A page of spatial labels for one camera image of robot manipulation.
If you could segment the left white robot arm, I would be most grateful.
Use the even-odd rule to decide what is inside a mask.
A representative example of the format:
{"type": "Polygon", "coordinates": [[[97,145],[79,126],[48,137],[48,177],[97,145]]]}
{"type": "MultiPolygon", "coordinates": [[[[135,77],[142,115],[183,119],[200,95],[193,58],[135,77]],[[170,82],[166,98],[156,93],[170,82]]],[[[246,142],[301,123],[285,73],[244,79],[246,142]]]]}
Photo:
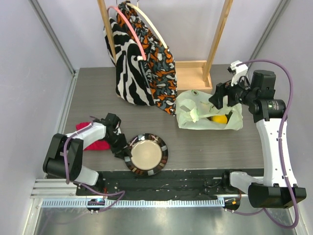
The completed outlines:
{"type": "Polygon", "coordinates": [[[125,135],[120,130],[121,119],[112,113],[105,118],[95,118],[86,127],[68,134],[53,135],[44,163],[44,173],[73,182],[87,185],[93,195],[100,195],[104,189],[99,172],[83,166],[84,150],[96,141],[109,144],[114,157],[131,157],[131,149],[125,135]]]}

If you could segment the beige plate with dark rim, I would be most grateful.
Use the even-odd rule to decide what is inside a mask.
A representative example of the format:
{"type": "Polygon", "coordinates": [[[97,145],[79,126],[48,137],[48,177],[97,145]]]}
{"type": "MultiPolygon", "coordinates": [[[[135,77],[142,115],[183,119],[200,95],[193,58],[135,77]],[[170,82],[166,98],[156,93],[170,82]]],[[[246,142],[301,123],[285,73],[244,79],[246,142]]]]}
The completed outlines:
{"type": "Polygon", "coordinates": [[[131,156],[124,157],[127,168],[139,176],[153,176],[166,166],[168,146],[156,134],[144,133],[129,141],[131,156]]]}

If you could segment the pale green plastic bag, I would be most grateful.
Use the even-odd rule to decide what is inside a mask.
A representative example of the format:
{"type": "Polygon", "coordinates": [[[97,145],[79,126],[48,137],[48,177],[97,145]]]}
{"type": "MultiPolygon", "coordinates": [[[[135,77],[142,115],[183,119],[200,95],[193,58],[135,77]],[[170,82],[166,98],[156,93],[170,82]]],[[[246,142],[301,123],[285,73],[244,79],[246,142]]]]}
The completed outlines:
{"type": "Polygon", "coordinates": [[[177,96],[176,117],[180,129],[237,131],[243,128],[241,104],[229,107],[225,96],[223,108],[217,109],[209,102],[211,96],[198,90],[188,90],[177,96]],[[212,116],[219,115],[226,115],[228,123],[219,124],[211,121],[212,116]]]}

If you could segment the yellow fake lemon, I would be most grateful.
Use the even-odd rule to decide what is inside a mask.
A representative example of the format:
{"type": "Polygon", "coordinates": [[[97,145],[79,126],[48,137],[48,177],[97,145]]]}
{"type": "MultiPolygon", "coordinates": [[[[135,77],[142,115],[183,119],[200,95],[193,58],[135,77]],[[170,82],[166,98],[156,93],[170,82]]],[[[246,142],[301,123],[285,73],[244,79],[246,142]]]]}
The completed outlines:
{"type": "Polygon", "coordinates": [[[228,119],[226,115],[212,116],[211,121],[219,123],[219,124],[227,124],[228,119]]]}

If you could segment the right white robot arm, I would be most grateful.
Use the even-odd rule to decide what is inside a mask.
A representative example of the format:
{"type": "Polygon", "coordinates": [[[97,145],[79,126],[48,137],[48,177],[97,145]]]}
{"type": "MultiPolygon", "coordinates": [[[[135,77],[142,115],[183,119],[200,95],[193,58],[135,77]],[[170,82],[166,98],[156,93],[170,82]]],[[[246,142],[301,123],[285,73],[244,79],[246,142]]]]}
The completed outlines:
{"type": "Polygon", "coordinates": [[[246,193],[254,208],[288,209],[293,206],[293,198],[301,202],[307,194],[305,188],[297,185],[291,169],[287,123],[283,120],[286,105],[274,97],[276,75],[272,71],[256,70],[248,82],[246,70],[236,72],[229,68],[228,71],[232,79],[219,83],[209,102],[219,110],[224,106],[224,98],[229,107],[248,106],[260,135],[264,176],[259,180],[243,171],[231,171],[221,180],[221,188],[226,193],[236,189],[246,193]]]}

